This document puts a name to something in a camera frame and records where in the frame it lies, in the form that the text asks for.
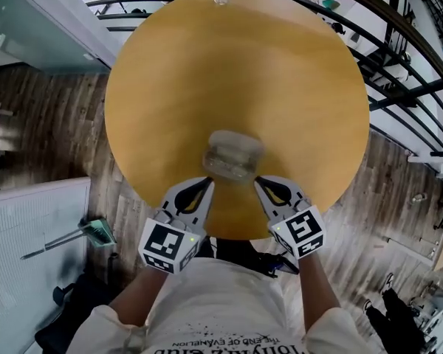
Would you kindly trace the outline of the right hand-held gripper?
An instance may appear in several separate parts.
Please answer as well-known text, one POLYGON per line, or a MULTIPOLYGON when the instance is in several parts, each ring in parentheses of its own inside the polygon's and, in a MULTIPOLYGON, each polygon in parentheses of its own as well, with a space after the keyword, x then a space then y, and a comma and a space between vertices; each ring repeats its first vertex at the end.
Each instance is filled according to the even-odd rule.
POLYGON ((325 224, 318 208, 304 199, 292 180, 259 176, 254 188, 268 219, 268 231, 295 259, 319 250, 325 241, 325 224))

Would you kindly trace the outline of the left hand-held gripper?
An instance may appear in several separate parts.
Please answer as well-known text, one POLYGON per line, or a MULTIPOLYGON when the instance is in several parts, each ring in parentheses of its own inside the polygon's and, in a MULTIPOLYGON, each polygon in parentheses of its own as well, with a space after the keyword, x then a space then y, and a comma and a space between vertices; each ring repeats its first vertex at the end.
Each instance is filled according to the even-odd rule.
POLYGON ((209 176, 172 186, 153 218, 147 218, 138 246, 145 265, 169 274, 182 272, 206 237, 205 221, 215 182, 209 176))

